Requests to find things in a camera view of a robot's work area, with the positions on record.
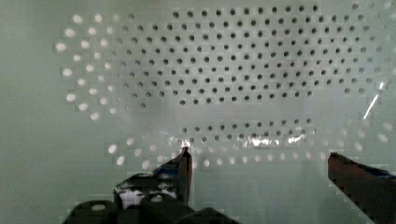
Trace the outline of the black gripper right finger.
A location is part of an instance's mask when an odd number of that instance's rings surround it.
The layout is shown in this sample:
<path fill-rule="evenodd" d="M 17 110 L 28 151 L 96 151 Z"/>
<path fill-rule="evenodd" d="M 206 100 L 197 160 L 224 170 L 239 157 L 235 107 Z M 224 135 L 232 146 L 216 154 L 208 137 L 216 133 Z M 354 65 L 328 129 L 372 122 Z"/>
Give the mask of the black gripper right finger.
<path fill-rule="evenodd" d="M 395 224 L 395 175 L 332 152 L 328 159 L 328 178 L 374 224 Z"/>

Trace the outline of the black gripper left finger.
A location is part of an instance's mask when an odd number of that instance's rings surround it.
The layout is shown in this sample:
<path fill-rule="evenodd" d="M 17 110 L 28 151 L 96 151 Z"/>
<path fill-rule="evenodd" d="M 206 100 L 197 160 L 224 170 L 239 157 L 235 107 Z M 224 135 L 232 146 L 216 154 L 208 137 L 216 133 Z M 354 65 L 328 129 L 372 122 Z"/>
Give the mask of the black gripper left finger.
<path fill-rule="evenodd" d="M 138 173 L 121 181 L 114 189 L 114 203 L 120 209 L 138 206 L 142 200 L 156 194 L 166 194 L 187 203 L 191 191 L 192 156 L 183 147 L 172 160 L 150 173 Z"/>

